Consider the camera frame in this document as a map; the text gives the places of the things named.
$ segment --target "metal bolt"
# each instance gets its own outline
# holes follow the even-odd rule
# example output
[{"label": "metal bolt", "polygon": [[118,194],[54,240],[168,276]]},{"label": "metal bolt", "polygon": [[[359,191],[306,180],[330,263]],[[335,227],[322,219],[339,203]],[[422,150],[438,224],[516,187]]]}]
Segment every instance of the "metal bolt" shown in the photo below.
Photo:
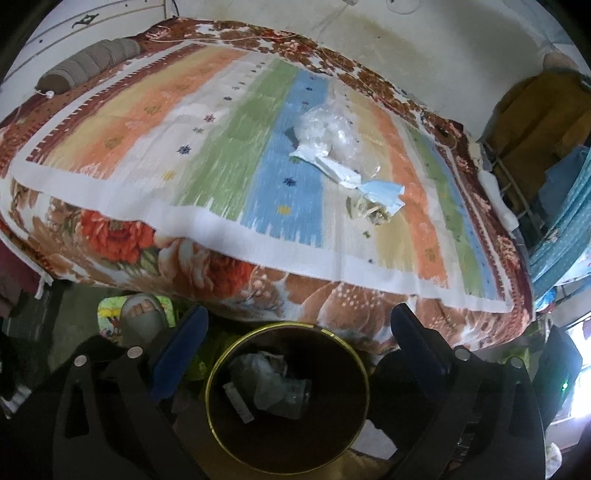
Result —
[{"label": "metal bolt", "polygon": [[514,356],[510,361],[511,365],[513,365],[515,368],[523,367],[523,360],[521,360],[521,358],[517,358],[516,356]]},{"label": "metal bolt", "polygon": [[144,353],[144,350],[140,346],[133,346],[127,350],[127,356],[132,359],[138,358],[142,353]]},{"label": "metal bolt", "polygon": [[84,365],[86,363],[86,355],[78,355],[75,359],[74,359],[74,365],[77,367],[81,367],[82,365]]},{"label": "metal bolt", "polygon": [[456,350],[456,358],[465,362],[466,360],[470,359],[470,352],[468,350],[464,350],[463,348],[459,348]]}]

